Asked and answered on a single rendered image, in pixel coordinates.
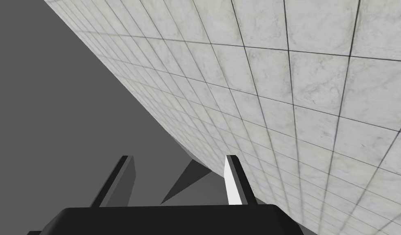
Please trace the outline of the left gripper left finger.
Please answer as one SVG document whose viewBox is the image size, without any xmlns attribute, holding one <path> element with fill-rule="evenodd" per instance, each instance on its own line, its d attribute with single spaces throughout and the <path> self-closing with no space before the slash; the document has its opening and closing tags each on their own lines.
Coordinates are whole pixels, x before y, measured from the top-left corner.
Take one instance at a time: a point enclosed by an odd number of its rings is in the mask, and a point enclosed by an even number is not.
<svg viewBox="0 0 401 235">
<path fill-rule="evenodd" d="M 91 203 L 91 208 L 127 207 L 136 180 L 133 156 L 122 156 Z"/>
</svg>

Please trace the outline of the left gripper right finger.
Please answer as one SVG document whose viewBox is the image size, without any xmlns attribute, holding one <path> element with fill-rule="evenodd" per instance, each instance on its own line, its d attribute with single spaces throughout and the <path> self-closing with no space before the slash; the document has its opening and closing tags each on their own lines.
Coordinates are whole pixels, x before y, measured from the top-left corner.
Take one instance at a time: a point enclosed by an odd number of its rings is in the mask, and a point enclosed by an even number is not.
<svg viewBox="0 0 401 235">
<path fill-rule="evenodd" d="M 257 205 L 245 171 L 236 155 L 226 155 L 224 182 L 230 205 Z"/>
</svg>

